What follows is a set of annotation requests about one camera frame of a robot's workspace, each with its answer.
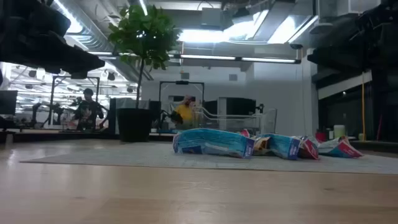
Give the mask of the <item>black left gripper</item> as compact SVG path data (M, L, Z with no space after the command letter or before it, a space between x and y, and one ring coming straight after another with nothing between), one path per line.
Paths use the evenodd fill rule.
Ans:
M86 79L105 61L63 38L71 21L50 7L53 0L0 0L0 62L43 68Z

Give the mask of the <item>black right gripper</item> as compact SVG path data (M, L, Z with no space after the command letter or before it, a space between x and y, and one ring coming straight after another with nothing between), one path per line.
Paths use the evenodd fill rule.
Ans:
M358 42L354 52L339 47L319 47L308 60L333 69L398 66L398 0L382 0L355 20Z

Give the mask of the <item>red white granola bar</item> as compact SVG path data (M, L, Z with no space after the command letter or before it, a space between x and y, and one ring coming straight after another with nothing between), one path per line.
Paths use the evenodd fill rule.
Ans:
M363 153L355 149L346 136L329 140L318 145L318 153L323 156L359 158Z

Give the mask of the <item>green orange granola bar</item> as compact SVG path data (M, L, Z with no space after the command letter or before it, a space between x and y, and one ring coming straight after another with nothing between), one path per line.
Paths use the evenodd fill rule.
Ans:
M270 137L256 138L254 141L253 155L254 156L265 156L271 152L269 147Z

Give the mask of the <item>person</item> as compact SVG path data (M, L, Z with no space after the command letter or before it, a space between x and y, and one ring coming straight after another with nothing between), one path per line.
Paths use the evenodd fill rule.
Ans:
M181 104L175 108L175 112L182 118L182 122L176 122L175 127L180 130L191 129L193 127L193 105L194 99L187 95Z
M74 120L78 120L78 125L76 129L78 131L92 130L96 126L96 119L104 118L101 105L93 100L93 90L86 88L83 91L84 99L78 105L75 111Z

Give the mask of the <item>green leafy plant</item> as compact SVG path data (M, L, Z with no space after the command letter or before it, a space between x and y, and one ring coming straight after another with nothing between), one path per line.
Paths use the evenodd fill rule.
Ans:
M123 7L116 18L118 24L108 25L108 40L114 45L114 51L121 54L122 62L134 65L135 59L139 61L135 105L138 108L145 67L165 70L165 63L170 60L169 52L177 45L182 31L162 8L157 9L154 5Z

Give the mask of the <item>pale green container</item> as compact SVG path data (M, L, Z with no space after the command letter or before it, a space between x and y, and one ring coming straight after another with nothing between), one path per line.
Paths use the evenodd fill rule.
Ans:
M334 138L340 138L346 135L345 125L337 124L333 126Z

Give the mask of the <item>black plant pot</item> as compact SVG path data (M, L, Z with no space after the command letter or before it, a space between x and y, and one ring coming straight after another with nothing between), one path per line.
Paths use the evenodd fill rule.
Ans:
M123 142L147 142L152 127L152 113L147 109L117 110L119 137Z

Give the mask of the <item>black monitor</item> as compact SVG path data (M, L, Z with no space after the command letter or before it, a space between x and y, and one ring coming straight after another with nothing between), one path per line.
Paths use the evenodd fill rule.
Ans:
M0 90L0 114L15 115L18 91Z

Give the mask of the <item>red rod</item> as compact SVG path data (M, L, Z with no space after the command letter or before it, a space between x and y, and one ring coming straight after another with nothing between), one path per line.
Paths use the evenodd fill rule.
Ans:
M382 132L382 121L383 121L383 114L380 114L379 117L379 123L377 127L377 135L376 135L376 140L379 141L381 139L381 132Z

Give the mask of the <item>clear plastic bin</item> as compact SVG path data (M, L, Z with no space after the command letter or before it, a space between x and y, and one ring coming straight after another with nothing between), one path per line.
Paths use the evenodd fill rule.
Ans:
M229 132L248 130L251 135L275 133L277 110L269 109L252 115L212 114L203 107L193 110L195 128L219 129Z

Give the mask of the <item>grey woven mat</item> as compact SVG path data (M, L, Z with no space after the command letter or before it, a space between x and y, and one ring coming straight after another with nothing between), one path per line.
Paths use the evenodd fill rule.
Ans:
M174 153L171 143L132 143L57 156L29 159L30 163L98 166L236 169L287 172L331 172L398 175L398 158L365 155L359 159L321 156L319 160L288 161L276 156L238 159L226 156Z

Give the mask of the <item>long ceiling light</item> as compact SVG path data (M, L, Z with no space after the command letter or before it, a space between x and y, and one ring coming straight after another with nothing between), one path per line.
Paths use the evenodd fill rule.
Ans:
M195 60L224 60L236 62L254 62L254 63L286 63L286 64L300 64L299 59L287 58L256 58L256 57L232 57L220 55L189 55L189 54L169 54L170 58L174 59L195 59Z

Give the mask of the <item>black background rig frame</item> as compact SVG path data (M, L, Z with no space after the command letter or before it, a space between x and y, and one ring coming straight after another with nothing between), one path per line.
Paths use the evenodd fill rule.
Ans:
M191 103L204 102L205 84L186 80L160 81L158 102L161 110L173 111L178 105L184 104L187 99Z
M52 126L52 122L53 122L53 99L54 99L54 94L55 94L55 86L58 86L59 84L63 83L63 81L65 79L73 79L73 77L71 75L65 75L65 76L61 76L61 75L54 75L52 77L52 89L50 92L50 106L49 106L49 116L47 118L47 124L49 127ZM100 90L100 77L87 77L87 79L89 79L90 81L92 80L96 80L96 94L95 94L95 101L98 102L98 98L99 98L99 90Z

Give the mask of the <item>grey ceiling duct box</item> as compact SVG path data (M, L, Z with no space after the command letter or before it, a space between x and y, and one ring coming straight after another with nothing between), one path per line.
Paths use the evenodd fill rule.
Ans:
M219 8L206 8L201 9L201 25L220 27L223 20L223 11Z

